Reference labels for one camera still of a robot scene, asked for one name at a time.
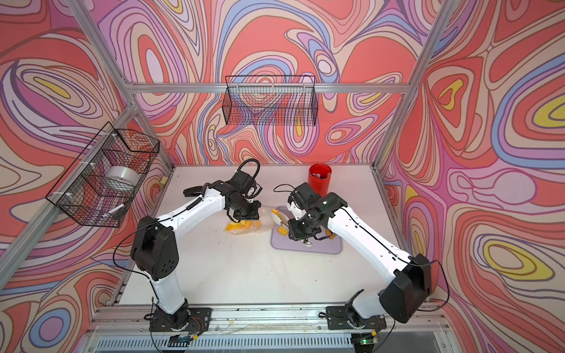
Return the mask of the clear resealable plastic bag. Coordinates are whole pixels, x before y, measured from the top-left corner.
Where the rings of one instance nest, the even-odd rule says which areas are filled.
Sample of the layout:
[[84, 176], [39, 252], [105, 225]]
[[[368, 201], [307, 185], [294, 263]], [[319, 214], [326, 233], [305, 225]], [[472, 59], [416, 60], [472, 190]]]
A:
[[258, 220], [247, 220], [239, 223], [230, 222], [225, 232], [230, 235], [251, 235], [271, 230], [275, 224], [272, 220], [272, 210], [261, 207], [258, 211]]

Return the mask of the brown shell cookie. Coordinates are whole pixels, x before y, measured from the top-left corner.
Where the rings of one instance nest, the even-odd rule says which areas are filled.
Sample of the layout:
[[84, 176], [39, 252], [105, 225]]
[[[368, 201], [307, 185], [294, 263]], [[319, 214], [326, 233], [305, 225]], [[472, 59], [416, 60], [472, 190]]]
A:
[[336, 237], [336, 234], [334, 232], [331, 232], [329, 229], [326, 230], [326, 236], [329, 239], [334, 239]]

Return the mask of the metal silicone-tipped tongs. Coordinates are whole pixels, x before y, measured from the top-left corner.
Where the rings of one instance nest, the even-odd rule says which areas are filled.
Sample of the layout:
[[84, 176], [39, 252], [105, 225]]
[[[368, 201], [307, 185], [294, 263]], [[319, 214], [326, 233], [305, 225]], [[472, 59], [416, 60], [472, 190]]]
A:
[[280, 210], [276, 210], [276, 209], [272, 209], [271, 211], [271, 217], [273, 222], [279, 227], [279, 226], [283, 226], [286, 229], [288, 229], [288, 235], [289, 235], [289, 227], [288, 227], [288, 217], [286, 216], [285, 213], [283, 213]]

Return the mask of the square yellow cracker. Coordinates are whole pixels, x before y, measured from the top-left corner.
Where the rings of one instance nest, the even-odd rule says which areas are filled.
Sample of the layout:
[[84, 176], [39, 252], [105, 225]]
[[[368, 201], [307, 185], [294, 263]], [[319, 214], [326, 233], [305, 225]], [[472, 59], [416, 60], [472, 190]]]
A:
[[277, 228], [277, 232], [278, 232], [279, 234], [281, 234], [282, 236], [287, 236], [287, 235], [288, 235], [288, 229], [286, 229], [286, 228], [283, 227], [283, 226], [279, 226], [279, 227]]

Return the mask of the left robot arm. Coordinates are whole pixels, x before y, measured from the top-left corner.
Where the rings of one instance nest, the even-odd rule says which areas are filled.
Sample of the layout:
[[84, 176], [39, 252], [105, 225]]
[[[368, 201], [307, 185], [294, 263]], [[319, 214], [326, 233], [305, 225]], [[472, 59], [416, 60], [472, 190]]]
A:
[[180, 239], [222, 211], [236, 224], [259, 220], [261, 203], [256, 197], [262, 187], [257, 184], [257, 175], [238, 169], [228, 181], [187, 188], [183, 195], [191, 201], [163, 216], [146, 216], [138, 222], [130, 258], [148, 277], [157, 300], [154, 316], [163, 320], [166, 328], [185, 330], [194, 320], [177, 278]]

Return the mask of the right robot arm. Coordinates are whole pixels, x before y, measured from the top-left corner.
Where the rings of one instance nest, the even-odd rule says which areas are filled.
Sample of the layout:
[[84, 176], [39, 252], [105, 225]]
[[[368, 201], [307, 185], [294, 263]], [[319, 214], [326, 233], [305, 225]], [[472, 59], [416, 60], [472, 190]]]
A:
[[305, 182], [291, 191], [287, 209], [293, 215], [288, 221], [293, 241], [317, 239], [322, 230], [329, 230], [381, 276], [383, 286], [378, 291], [361, 289], [345, 304], [347, 321], [354, 327], [383, 315], [406, 324], [431, 295], [431, 262], [387, 241], [334, 192], [322, 197]]

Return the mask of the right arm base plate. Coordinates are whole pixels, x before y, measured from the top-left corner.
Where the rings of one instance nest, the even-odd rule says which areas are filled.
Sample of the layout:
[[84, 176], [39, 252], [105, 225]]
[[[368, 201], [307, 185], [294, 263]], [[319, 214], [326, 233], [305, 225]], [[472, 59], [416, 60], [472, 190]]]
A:
[[324, 311], [319, 312], [318, 316], [326, 320], [329, 330], [371, 329], [380, 332], [388, 326], [383, 316], [365, 319], [346, 305], [328, 306]]

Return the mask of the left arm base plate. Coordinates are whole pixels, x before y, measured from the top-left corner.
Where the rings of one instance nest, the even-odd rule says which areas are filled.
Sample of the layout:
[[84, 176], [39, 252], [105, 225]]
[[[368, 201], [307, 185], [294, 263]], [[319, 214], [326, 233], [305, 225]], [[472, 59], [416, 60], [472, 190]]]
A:
[[187, 332], [191, 334], [206, 332], [210, 326], [212, 309], [210, 307], [190, 307], [168, 314], [157, 307], [149, 320], [150, 332]]

